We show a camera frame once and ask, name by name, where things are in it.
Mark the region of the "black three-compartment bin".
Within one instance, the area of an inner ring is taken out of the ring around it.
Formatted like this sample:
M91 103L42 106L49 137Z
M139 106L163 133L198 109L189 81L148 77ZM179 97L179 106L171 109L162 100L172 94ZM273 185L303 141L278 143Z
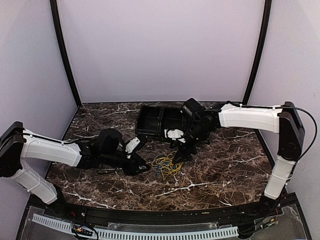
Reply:
M178 107L143 105L135 122L135 133L153 139L164 139L165 130L185 131L191 122Z

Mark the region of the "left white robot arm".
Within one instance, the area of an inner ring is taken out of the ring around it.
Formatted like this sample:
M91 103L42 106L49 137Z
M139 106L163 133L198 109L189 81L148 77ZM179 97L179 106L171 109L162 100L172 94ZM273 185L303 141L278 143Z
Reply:
M116 129L107 128L99 135L63 141L36 134L14 122L0 137L0 176L10 178L36 195L60 218L71 213L59 188L47 182L25 161L27 158L65 164L78 169L98 169L102 166L120 168L127 176L150 170L137 154L147 142L142 135L125 142Z

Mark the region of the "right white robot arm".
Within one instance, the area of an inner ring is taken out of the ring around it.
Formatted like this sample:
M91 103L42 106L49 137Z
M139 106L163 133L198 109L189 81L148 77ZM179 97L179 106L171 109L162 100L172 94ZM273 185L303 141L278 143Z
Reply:
M253 203L264 194L278 161L282 108L243 107L240 103L181 102L180 128L164 137L185 161L175 190L188 200L220 206Z

